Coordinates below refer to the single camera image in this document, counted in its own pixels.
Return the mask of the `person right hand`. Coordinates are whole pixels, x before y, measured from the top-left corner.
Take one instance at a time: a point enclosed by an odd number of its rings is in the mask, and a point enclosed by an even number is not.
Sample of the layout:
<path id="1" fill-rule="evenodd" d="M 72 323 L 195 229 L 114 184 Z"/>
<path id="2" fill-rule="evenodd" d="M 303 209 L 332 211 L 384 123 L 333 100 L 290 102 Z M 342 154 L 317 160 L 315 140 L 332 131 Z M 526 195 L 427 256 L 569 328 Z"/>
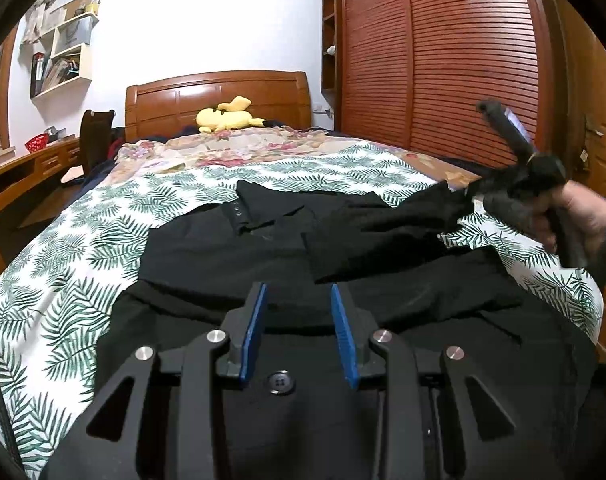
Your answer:
<path id="1" fill-rule="evenodd" d="M 552 207 L 564 209 L 572 223 L 583 235 L 588 271 L 600 287 L 606 286 L 606 198 L 585 185 L 569 180 L 562 188 L 555 188 L 533 200 L 533 231 L 536 240 L 548 252 L 557 248 L 556 235 L 550 228 L 545 213 Z"/>

